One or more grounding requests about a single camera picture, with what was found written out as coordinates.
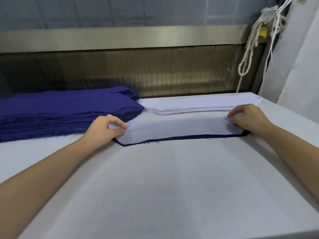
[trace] navy fabric edge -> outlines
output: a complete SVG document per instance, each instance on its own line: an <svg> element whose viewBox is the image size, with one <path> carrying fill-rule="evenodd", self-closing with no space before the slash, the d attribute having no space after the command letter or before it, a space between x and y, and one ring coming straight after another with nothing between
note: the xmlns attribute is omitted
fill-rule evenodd
<svg viewBox="0 0 319 239"><path fill-rule="evenodd" d="M130 143L130 144L122 144L116 138L113 138L112 141L121 145L122 147L128 147L137 144L149 143L149 142L161 142L161 141L170 141L170 140L186 140L186 139L202 139L202 138L233 138L233 137L245 137L250 134L250 131L244 130L242 134L229 134L229 135L218 135L218 134L203 134L203 135L188 135L188 136L180 136L180 137L169 137L162 139L150 139L143 142L138 143Z"/></svg>

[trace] stack of blue fabric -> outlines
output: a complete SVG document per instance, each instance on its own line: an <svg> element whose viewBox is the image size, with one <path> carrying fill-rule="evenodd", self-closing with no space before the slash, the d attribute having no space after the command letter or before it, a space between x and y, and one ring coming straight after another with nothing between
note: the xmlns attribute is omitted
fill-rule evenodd
<svg viewBox="0 0 319 239"><path fill-rule="evenodd" d="M127 122L144 107L126 87L16 94L0 100L0 142L84 133L98 116Z"/></svg>

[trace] white table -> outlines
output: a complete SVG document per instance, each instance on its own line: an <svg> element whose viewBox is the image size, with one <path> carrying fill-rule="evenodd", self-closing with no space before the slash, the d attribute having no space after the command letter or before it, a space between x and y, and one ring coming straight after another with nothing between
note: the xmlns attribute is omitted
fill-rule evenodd
<svg viewBox="0 0 319 239"><path fill-rule="evenodd" d="M260 107L276 125L319 146L319 124L267 100ZM147 119L163 117L136 118ZM0 182L79 136L0 143ZM314 197L253 135L126 148L111 142L73 174L19 239L265 237L317 230L318 211Z"/></svg>

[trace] white fabric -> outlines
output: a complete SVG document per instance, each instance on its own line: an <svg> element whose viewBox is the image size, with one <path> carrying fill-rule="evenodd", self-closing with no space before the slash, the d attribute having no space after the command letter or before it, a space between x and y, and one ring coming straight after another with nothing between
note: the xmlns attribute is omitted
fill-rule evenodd
<svg viewBox="0 0 319 239"><path fill-rule="evenodd" d="M116 139L124 145L144 142L152 139L164 139L189 135L231 135L242 134L242 128L235 126L228 118L191 118L178 120L154 120L126 123L124 135ZM108 124L110 129L119 128Z"/></svg>
<svg viewBox="0 0 319 239"><path fill-rule="evenodd" d="M201 96L174 98L151 98L141 102L146 112L158 115L172 115L186 112L231 111L238 105L254 104L259 106L262 97L254 93L236 96Z"/></svg>

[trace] person's left hand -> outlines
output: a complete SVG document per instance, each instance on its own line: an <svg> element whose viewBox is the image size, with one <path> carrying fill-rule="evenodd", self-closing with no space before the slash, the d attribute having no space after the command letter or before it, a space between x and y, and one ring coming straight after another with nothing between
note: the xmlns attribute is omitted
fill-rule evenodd
<svg viewBox="0 0 319 239"><path fill-rule="evenodd" d="M107 125L115 123L121 128L109 129ZM114 137L123 135L127 126L119 118L114 116L99 116L96 118L86 133L79 139L83 146L88 146L88 149L94 152L96 149L102 147L111 141Z"/></svg>

